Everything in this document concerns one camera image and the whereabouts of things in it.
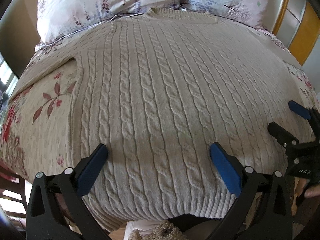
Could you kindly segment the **right hand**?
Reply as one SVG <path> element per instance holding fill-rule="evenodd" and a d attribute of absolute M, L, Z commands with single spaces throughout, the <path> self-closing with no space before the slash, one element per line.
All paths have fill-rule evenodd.
<path fill-rule="evenodd" d="M 311 180 L 305 178 L 297 178 L 297 186 L 295 188 L 296 202 L 299 207 L 305 199 L 319 197 L 319 183 L 312 183 Z"/>

